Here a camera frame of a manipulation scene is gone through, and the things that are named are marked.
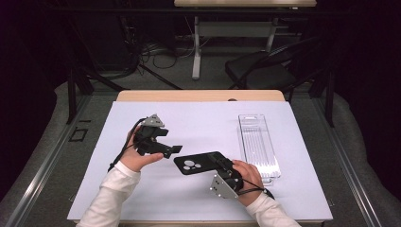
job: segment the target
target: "wooden table edge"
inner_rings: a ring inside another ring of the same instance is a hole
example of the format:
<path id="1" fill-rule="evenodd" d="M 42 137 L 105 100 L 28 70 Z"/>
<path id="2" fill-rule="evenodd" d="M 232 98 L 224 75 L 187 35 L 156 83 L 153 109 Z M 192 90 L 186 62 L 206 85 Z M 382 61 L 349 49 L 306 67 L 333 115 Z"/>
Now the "wooden table edge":
<path id="1" fill-rule="evenodd" d="M 286 101 L 278 90 L 140 90 L 122 91 L 116 101 Z"/>

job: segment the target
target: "human hand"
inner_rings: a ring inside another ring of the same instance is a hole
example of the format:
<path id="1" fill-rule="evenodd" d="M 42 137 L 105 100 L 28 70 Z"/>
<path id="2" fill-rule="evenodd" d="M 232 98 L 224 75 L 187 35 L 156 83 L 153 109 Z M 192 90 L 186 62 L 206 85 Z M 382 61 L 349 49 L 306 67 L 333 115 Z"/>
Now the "human hand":
<path id="1" fill-rule="evenodd" d="M 245 180 L 244 186 L 241 190 L 239 190 L 239 192 L 255 188 L 255 186 L 250 183 L 264 188 L 262 183 L 262 176 L 260 176 L 259 170 L 257 170 L 256 166 L 247 164 L 242 161 L 233 160 L 233 169 L 238 171 L 241 174 L 242 179 Z M 260 193 L 262 193 L 262 191 L 248 192 L 240 195 L 238 197 L 238 200 L 244 206 L 249 206 L 259 197 Z"/>
<path id="2" fill-rule="evenodd" d="M 134 172 L 139 172 L 141 171 L 141 168 L 143 166 L 146 166 L 148 164 L 157 162 L 159 160 L 163 159 L 163 153 L 153 153 L 150 155 L 140 155 L 136 149 L 134 148 L 133 145 L 133 137 L 135 136 L 135 133 L 139 130 L 140 127 L 137 127 L 132 134 L 129 143 L 127 144 L 127 149 L 124 151 L 124 154 L 122 155 L 120 162 L 124 164 L 127 168 Z"/>

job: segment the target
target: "metal rail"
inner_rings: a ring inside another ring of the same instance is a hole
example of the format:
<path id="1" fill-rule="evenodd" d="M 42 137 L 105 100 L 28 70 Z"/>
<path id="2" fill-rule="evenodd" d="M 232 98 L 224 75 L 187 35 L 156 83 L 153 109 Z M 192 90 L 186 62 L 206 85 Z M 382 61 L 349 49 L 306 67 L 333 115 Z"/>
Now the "metal rail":
<path id="1" fill-rule="evenodd" d="M 329 11 L 316 10 L 314 8 L 304 9 L 274 9 L 274 8 L 173 8 L 173 9 L 85 9 L 85 8 L 60 8 L 44 6 L 48 12 L 58 14 L 115 14 L 120 16 L 234 16 L 248 17 L 307 17 L 307 18 L 327 18 L 343 19 L 356 15 L 351 11 Z"/>
<path id="2" fill-rule="evenodd" d="M 351 190 L 357 201 L 357 205 L 359 206 L 359 209 L 360 209 L 363 217 L 365 218 L 367 226 L 368 227 L 381 227 L 382 225 L 375 213 L 375 209 L 371 205 L 368 195 L 366 194 L 366 191 L 365 191 L 363 185 L 361 184 L 361 182 L 357 176 L 357 173 L 354 171 L 354 168 L 347 156 L 347 153 L 346 153 L 344 147 L 342 146 L 339 136 L 337 135 L 335 129 L 331 128 L 329 126 L 329 124 L 327 123 L 327 121 L 325 120 L 323 102 L 319 98 L 313 98 L 312 100 L 313 100 L 313 104 L 314 104 L 316 110 L 319 113 L 319 117 L 323 123 L 323 126 L 327 132 L 327 135 L 329 136 L 330 141 L 333 144 L 334 150 L 339 159 L 339 163 L 340 163 L 340 166 L 344 173 L 345 179 L 347 180 L 348 184 L 351 187 Z"/>
<path id="3" fill-rule="evenodd" d="M 61 136 L 59 137 L 55 147 L 47 154 L 44 162 L 30 183 L 29 187 L 26 190 L 26 193 L 21 198 L 14 212 L 11 214 L 9 221 L 6 224 L 6 227 L 18 227 L 23 226 L 24 222 L 29 215 L 30 210 L 32 209 L 35 201 L 38 199 L 42 190 L 44 189 L 44 185 L 46 184 L 48 178 L 50 177 L 53 168 L 56 166 L 59 158 L 62 155 L 62 149 L 65 142 L 68 140 L 68 135 L 74 130 L 75 125 L 78 123 L 78 119 L 85 110 L 88 105 L 91 97 L 83 96 L 82 100 L 78 104 L 78 112 L 76 117 L 73 119 L 71 124 L 65 125 L 62 130 Z"/>

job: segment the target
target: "metal bracket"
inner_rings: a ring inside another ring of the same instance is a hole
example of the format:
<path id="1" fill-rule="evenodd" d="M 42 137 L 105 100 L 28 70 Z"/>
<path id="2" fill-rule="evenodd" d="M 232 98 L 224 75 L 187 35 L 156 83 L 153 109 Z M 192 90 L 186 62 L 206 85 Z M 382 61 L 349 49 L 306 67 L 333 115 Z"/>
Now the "metal bracket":
<path id="1" fill-rule="evenodd" d="M 142 126 L 150 126 L 150 127 L 160 127 L 164 128 L 165 124 L 162 122 L 162 120 L 157 116 L 155 113 L 154 115 L 148 117 L 142 122 Z"/>
<path id="2" fill-rule="evenodd" d="M 224 199 L 238 199 L 238 195 L 233 188 L 231 188 L 230 185 L 228 185 L 218 174 L 215 174 L 212 185 L 210 185 L 210 190 Z"/>

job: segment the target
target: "clear plastic container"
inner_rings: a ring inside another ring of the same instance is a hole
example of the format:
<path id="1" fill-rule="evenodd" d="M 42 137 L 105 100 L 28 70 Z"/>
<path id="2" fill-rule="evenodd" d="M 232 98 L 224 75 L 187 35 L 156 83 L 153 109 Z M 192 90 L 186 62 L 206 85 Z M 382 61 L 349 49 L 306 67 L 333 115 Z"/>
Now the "clear plastic container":
<path id="1" fill-rule="evenodd" d="M 239 121 L 239 145 L 242 156 L 259 170 L 263 184 L 272 184 L 281 176 L 280 166 L 274 155 L 269 129 L 263 114 L 242 114 Z"/>

